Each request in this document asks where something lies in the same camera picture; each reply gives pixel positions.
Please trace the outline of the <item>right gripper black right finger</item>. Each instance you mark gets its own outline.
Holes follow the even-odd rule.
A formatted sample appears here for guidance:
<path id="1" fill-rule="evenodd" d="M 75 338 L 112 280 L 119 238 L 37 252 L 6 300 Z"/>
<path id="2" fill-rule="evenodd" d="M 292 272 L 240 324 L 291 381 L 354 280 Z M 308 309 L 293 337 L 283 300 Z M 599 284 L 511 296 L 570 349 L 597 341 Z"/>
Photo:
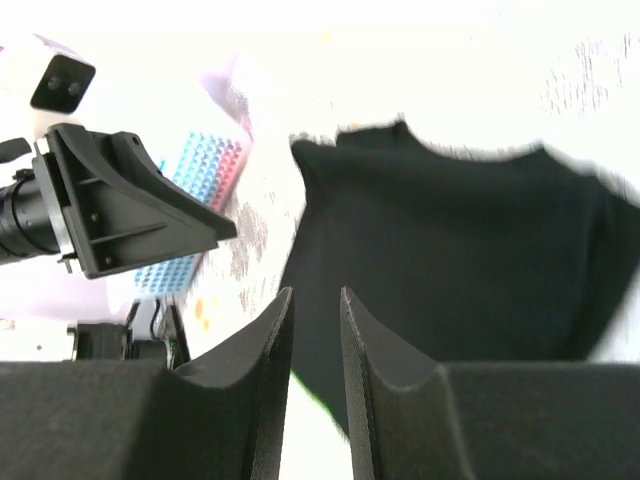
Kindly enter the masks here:
<path id="1" fill-rule="evenodd" d="M 639 368 L 439 363 L 349 289 L 341 342 L 357 479 L 635 479 Z"/>

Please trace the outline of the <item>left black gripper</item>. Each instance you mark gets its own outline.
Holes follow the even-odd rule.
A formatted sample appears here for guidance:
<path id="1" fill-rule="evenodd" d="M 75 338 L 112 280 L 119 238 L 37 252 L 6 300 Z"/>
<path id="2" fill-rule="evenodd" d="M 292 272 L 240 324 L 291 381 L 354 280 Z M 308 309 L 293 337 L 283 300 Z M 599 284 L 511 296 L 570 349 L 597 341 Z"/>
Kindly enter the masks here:
<path id="1" fill-rule="evenodd" d="M 93 279 L 212 250 L 236 236 L 211 207 L 188 206 L 129 132 L 58 124 L 1 188 L 1 263 L 68 251 Z"/>

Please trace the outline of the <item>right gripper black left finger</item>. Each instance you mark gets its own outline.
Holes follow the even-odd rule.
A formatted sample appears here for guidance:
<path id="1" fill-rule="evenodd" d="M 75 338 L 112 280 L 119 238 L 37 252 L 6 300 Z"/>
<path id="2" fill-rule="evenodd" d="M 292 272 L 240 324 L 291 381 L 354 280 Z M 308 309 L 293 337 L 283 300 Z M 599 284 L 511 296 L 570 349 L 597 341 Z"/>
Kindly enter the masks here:
<path id="1" fill-rule="evenodd" d="M 275 479 L 294 295 L 176 370 L 153 360 L 5 363 L 5 479 Z"/>

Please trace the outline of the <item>black t shirt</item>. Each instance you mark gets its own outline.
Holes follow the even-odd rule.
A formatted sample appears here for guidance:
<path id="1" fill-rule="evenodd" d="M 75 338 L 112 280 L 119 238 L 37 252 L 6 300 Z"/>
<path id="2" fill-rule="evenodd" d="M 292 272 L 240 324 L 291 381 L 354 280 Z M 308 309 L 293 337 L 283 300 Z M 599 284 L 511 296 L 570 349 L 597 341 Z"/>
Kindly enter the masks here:
<path id="1" fill-rule="evenodd" d="M 343 288 L 438 360 L 583 360 L 639 265 L 638 207 L 541 149 L 453 159 L 399 122 L 291 152 L 306 188 L 282 277 L 292 367 L 341 427 Z"/>

